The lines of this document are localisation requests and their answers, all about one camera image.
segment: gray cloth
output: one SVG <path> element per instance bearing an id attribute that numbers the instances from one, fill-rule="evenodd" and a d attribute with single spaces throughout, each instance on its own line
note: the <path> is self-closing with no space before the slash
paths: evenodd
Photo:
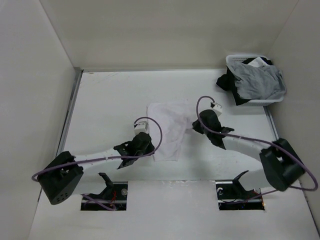
<path id="1" fill-rule="evenodd" d="M 230 62 L 227 67 L 235 76 L 234 84 L 243 99 L 272 100 L 285 94 L 282 72 L 273 65 L 254 67 L 241 62 Z"/>

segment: laundry basket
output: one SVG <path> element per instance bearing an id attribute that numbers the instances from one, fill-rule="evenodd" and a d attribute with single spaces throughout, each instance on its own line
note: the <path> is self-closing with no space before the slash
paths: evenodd
<path id="1" fill-rule="evenodd" d="M 267 60 L 269 60 L 266 56 L 262 56 L 262 55 L 256 55 L 256 54 L 235 54 L 235 55 L 228 55 L 225 58 L 226 63 L 232 63 L 232 62 L 243 62 L 249 58 L 257 58 L 257 57 L 262 57 L 262 58 L 266 58 Z M 282 84 L 280 85 L 281 90 L 284 90 L 284 92 L 286 92 L 286 86 L 285 83 L 283 81 L 283 79 L 281 80 Z M 281 102 L 284 99 L 284 96 L 280 97 L 279 99 L 257 99 L 257 100 L 250 100 L 244 104 L 242 104 L 242 106 L 268 106 L 270 104 L 273 103 L 278 103 Z"/>

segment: white table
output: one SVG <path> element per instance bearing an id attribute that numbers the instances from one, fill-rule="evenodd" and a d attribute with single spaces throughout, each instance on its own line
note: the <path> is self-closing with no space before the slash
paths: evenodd
<path id="1" fill-rule="evenodd" d="M 244 136 L 274 140 L 263 107 L 235 106 L 232 95 L 216 87 L 224 72 L 84 73 L 64 149 L 90 154 L 112 148 L 133 138 L 133 121 L 146 115 L 148 104 L 188 99 L 195 106 L 203 95 L 223 106 L 219 117 L 223 126 Z M 208 106 L 204 100 L 201 108 Z M 127 211 L 81 212 L 80 196 L 52 206 L 41 194 L 29 239 L 319 239 L 298 190 L 265 196 L 266 211 L 219 211 L 212 180 L 233 179 L 262 166 L 213 146 L 194 131 L 186 133 L 178 161 L 146 157 L 130 167 L 117 167 L 111 163 L 106 173 L 113 181 L 129 181 Z"/>

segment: wire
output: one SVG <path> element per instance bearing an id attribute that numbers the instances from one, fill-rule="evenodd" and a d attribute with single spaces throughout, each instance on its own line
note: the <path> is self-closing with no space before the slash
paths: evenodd
<path id="1" fill-rule="evenodd" d="M 57 165 L 57 166 L 48 167 L 48 168 L 45 168 L 44 170 L 38 171 L 37 173 L 35 173 L 31 177 L 31 179 L 33 181 L 35 181 L 35 182 L 39 182 L 39 180 L 37 178 L 39 175 L 45 174 L 47 172 L 50 172 L 50 171 L 53 171 L 53 170 L 56 170 L 56 169 L 63 169 L 65 167 L 72 166 L 72 165 L 88 164 L 88 163 L 94 163 L 94 162 L 100 162 L 100 161 L 104 161 L 104 160 L 109 160 L 109 159 L 136 159 L 136 158 L 143 158 L 143 157 L 151 156 L 152 154 L 154 154 L 159 149 L 159 147 L 160 147 L 160 145 L 162 143 L 162 140 L 163 140 L 163 132 L 162 132 L 162 129 L 161 129 L 161 126 L 159 125 L 159 123 L 156 120 L 154 120 L 153 118 L 148 117 L 148 116 L 139 117 L 137 120 L 134 121 L 134 123 L 137 123 L 141 119 L 149 119 L 149 120 L 153 121 L 157 125 L 157 127 L 159 128 L 160 141 L 159 141 L 159 144 L 156 146 L 156 148 L 152 152 L 150 152 L 148 154 L 145 154 L 145 155 L 141 155 L 141 156 L 109 156 L 107 158 L 102 157 L 102 158 L 96 158 L 96 159 L 68 162 L 68 163 L 64 163 L 64 164 L 60 164 L 60 165 Z"/>
<path id="2" fill-rule="evenodd" d="M 108 203 L 108 204 L 110 204 L 110 205 L 112 206 L 112 208 L 111 208 L 111 207 L 108 207 L 108 206 L 102 204 L 102 203 L 99 202 L 98 200 L 96 200 L 96 199 L 88 196 L 87 194 L 81 194 L 81 196 L 89 200 L 89 201 L 86 202 L 86 204 L 87 204 L 88 202 L 94 202 L 94 203 L 98 204 L 100 207 L 102 207 L 102 208 L 104 208 L 104 209 L 107 209 L 107 210 L 109 210 L 109 211 L 115 211 L 115 210 L 116 210 L 116 205 L 114 205 L 114 204 L 112 204 L 112 203 Z"/>
<path id="3" fill-rule="evenodd" d="M 304 188 L 304 187 L 297 187 L 297 186 L 290 186 L 290 188 L 292 189 L 299 189 L 299 190 L 304 190 L 304 191 L 310 191 L 310 192 L 314 192 L 318 189 L 319 184 L 318 181 L 316 179 L 316 177 L 312 174 L 312 172 L 301 162 L 299 161 L 295 156 L 293 156 L 290 152 L 288 152 L 287 150 L 285 150 L 284 148 L 278 146 L 277 144 L 270 142 L 270 141 L 265 141 L 265 140 L 261 140 L 261 139 L 257 139 L 257 138 L 251 138 L 251 137 L 246 137 L 246 136 L 240 136 L 240 135 L 235 135 L 235 134 L 229 134 L 229 133 L 222 133 L 222 132 L 218 132 L 218 131 L 213 131 L 210 128 L 208 128 L 202 121 L 200 114 L 199 114 L 199 104 L 200 101 L 202 99 L 210 99 L 211 101 L 213 101 L 213 103 L 215 103 L 215 100 L 211 97 L 211 96 L 202 96 L 198 99 L 197 103 L 196 103 L 196 116 L 198 118 L 198 121 L 200 122 L 200 124 L 202 125 L 202 127 L 207 130 L 210 133 L 213 134 L 218 134 L 218 135 L 222 135 L 222 136 L 228 136 L 228 137 L 233 137 L 233 138 L 237 138 L 237 139 L 244 139 L 244 140 L 248 140 L 248 141 L 252 141 L 252 142 L 260 142 L 260 143 L 264 143 L 264 144 L 268 144 L 274 148 L 276 148 L 277 150 L 280 150 L 281 152 L 283 152 L 284 154 L 286 154 L 289 158 L 291 158 L 295 163 L 297 163 L 303 170 L 305 170 L 309 176 L 312 178 L 313 182 L 314 182 L 314 187 L 313 188 Z M 230 204 L 239 204 L 239 203 L 245 203 L 246 201 L 252 200 L 252 199 L 256 199 L 259 198 L 263 195 L 266 194 L 271 194 L 276 192 L 277 190 L 272 190 L 272 191 L 268 191 L 265 193 L 261 193 L 257 196 L 251 197 L 247 200 L 243 200 L 243 201 L 235 201 L 235 202 L 231 202 Z"/>

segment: purple cable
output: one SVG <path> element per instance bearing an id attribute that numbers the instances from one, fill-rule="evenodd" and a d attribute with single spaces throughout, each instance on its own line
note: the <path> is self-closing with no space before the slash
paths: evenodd
<path id="1" fill-rule="evenodd" d="M 151 121 L 153 121 L 157 127 L 159 128 L 159 131 L 160 131 L 160 141 L 159 141 L 159 144 L 156 146 L 156 148 L 148 153 L 148 154 L 145 154 L 145 155 L 141 155 L 141 156 L 109 156 L 107 159 L 136 159 L 137 157 L 139 158 L 143 158 L 143 157 L 148 157 L 148 156 L 151 156 L 152 154 L 154 154 L 160 147 L 161 143 L 162 143 L 162 139 L 163 139 L 163 133 L 162 133 L 162 129 L 161 129 L 161 126 L 159 125 L 159 123 L 154 120 L 153 118 L 151 117 L 148 117 L 148 116 L 142 116 L 142 117 L 139 117 L 137 120 L 134 121 L 134 123 L 138 122 L 139 120 L 141 119 L 149 119 Z M 62 169 L 62 168 L 65 168 L 65 167 L 68 167 L 68 166 L 72 166 L 72 165 L 77 165 L 77 164 L 87 164 L 87 163 L 93 163 L 93 162 L 99 162 L 99 161 L 104 161 L 104 160 L 107 160 L 105 157 L 102 157 L 102 158 L 96 158 L 96 159 L 89 159 L 89 160 L 82 160 L 82 161 L 73 161 L 73 162 L 68 162 L 68 163 L 64 163 L 64 164 L 60 164 L 60 165 L 57 165 L 57 166 L 52 166 L 52 167 L 49 167 L 49 168 L 46 168 L 44 170 L 41 170 L 37 173 L 35 173 L 31 179 L 35 182 L 39 182 L 38 181 L 38 178 L 37 176 L 39 175 L 42 175 L 42 174 L 45 174 L 47 172 L 50 172 L 50 171 L 53 171 L 53 170 L 56 170 L 56 169 Z"/>
<path id="2" fill-rule="evenodd" d="M 228 137 L 234 137 L 234 138 L 238 138 L 238 139 L 244 139 L 244 140 L 248 140 L 248 141 L 253 141 L 253 142 L 260 142 L 260 143 L 264 143 L 264 144 L 268 144 L 280 151 L 282 151 L 283 153 L 285 153 L 289 158 L 291 158 L 294 162 L 296 162 L 301 168 L 303 168 L 303 170 L 305 170 L 309 176 L 312 178 L 313 182 L 314 182 L 314 187 L 313 188 L 304 188 L 304 187 L 297 187 L 297 186 L 290 186 L 290 188 L 292 189 L 299 189 L 299 190 L 304 190 L 304 191 L 310 191 L 310 192 L 314 192 L 318 189 L 319 185 L 318 185 L 318 181 L 316 179 L 316 177 L 312 174 L 312 172 L 302 163 L 300 162 L 295 156 L 293 156 L 290 152 L 288 152 L 287 150 L 285 150 L 284 148 L 278 146 L 277 144 L 273 143 L 273 142 L 269 142 L 269 141 L 265 141 L 265 140 L 261 140 L 261 139 L 257 139 L 257 138 L 251 138 L 251 137 L 246 137 L 246 136 L 240 136 L 240 135 L 235 135 L 235 134 L 229 134 L 229 133 L 222 133 L 222 132 L 218 132 L 218 131 L 213 131 L 211 129 L 209 129 L 203 122 L 202 119 L 200 118 L 199 115 L 199 103 L 202 99 L 210 99 L 211 101 L 213 101 L 213 103 L 215 103 L 215 100 L 211 97 L 211 96 L 202 96 L 198 99 L 198 102 L 196 103 L 196 116 L 200 122 L 200 124 L 203 126 L 204 129 L 206 129 L 208 132 L 213 133 L 213 134 L 218 134 L 218 135 L 222 135 L 222 136 L 228 136 Z M 251 197 L 247 200 L 243 200 L 243 201 L 236 201 L 236 202 L 231 202 L 230 204 L 238 204 L 238 203 L 244 203 L 247 202 L 248 200 L 252 200 L 252 199 L 256 199 L 259 198 L 263 195 L 266 194 L 271 194 L 276 192 L 277 190 L 273 190 L 273 191 L 268 191 L 265 193 L 261 193 L 257 196 Z"/>
<path id="3" fill-rule="evenodd" d="M 96 199 L 93 199 L 92 197 L 86 195 L 86 194 L 81 194 L 82 197 L 88 199 L 89 201 L 87 201 L 85 204 L 87 204 L 88 202 L 94 202 L 96 204 L 98 204 L 99 206 L 103 207 L 104 209 L 107 209 L 109 211 L 115 211 L 116 210 L 116 205 L 112 204 L 112 203 L 109 203 L 110 205 L 112 205 L 112 208 L 111 207 L 108 207 L 104 204 L 102 204 L 101 202 L 99 202 L 98 200 Z"/>

